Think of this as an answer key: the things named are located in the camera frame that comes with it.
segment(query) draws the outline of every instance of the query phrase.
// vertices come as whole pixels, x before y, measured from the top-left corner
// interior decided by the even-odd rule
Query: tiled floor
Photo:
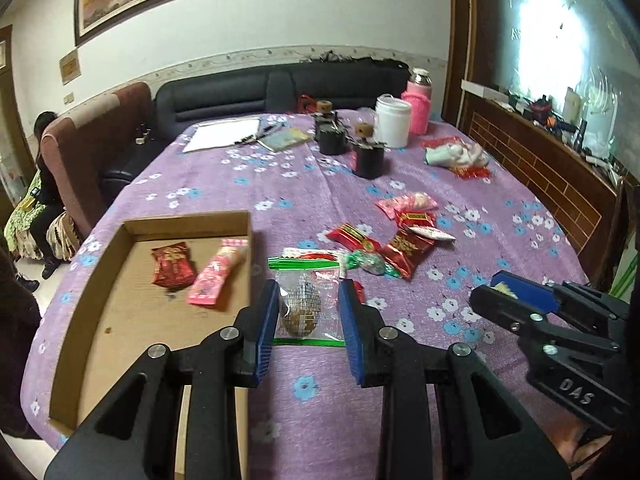
[[[53,295],[67,272],[68,265],[63,264],[53,276],[48,280],[40,277],[42,272],[42,264],[33,260],[21,260],[17,264],[18,270],[31,280],[39,280],[40,287],[36,290],[34,296],[38,300],[40,313],[44,314],[52,300]],[[14,453],[27,466],[29,471],[38,479],[44,478],[44,472],[49,466],[49,462],[56,454],[49,445],[42,440],[23,440],[21,438],[13,438],[4,436]]]

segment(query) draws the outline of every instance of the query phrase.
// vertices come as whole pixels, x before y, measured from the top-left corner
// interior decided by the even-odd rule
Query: white bucket
[[[411,105],[391,94],[384,94],[376,102],[376,121],[373,139],[388,148],[404,148],[409,142]]]

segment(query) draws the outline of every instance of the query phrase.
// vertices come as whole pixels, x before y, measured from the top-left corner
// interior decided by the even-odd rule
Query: table
[[[348,123],[358,118],[349,110],[341,115]],[[304,130],[312,127],[306,116],[289,121]],[[193,131],[187,129],[122,191],[82,245],[46,311],[26,367],[22,406],[52,447],[59,449],[65,441],[47,423],[47,415],[66,327],[102,250],[124,219],[250,210],[255,295],[263,279],[271,277],[265,269],[268,256],[284,247],[338,248],[326,234],[345,221],[387,243],[396,226],[374,202],[414,191],[437,200],[438,226],[457,237],[455,245],[436,248],[411,282],[361,270],[350,271],[349,277],[364,285],[367,303],[381,311],[387,324],[440,348],[469,343],[541,424],[561,415],[559,407],[526,384],[526,360],[516,337],[468,307],[471,289],[500,269],[542,283],[585,282],[551,214],[495,161],[489,164],[492,178],[462,180],[425,165],[416,138],[406,149],[386,154],[390,169],[385,176],[367,181],[351,174],[349,154],[323,156],[314,142],[282,153],[243,146],[182,154]],[[430,135],[462,134],[435,123]],[[250,393],[252,478],[372,478],[381,409],[382,390],[354,384],[344,349],[274,348],[269,375]]]

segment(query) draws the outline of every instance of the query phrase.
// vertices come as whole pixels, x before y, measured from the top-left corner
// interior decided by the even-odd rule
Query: shoe
[[[17,274],[15,279],[32,294],[38,290],[38,287],[40,286],[40,282],[38,280],[28,280],[23,274]]]
[[[48,280],[51,275],[56,272],[56,269],[60,266],[62,260],[57,258],[45,258],[44,259],[44,269],[42,271],[42,279]]]

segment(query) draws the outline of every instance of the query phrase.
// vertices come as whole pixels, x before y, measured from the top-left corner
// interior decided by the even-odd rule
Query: pink snack package
[[[390,220],[396,218],[396,212],[426,211],[427,209],[435,209],[438,206],[433,198],[421,192],[379,200],[376,205],[385,212],[385,215]]]
[[[222,247],[191,285],[187,301],[205,308],[213,308],[231,270],[244,259],[247,249],[247,240],[223,239]]]

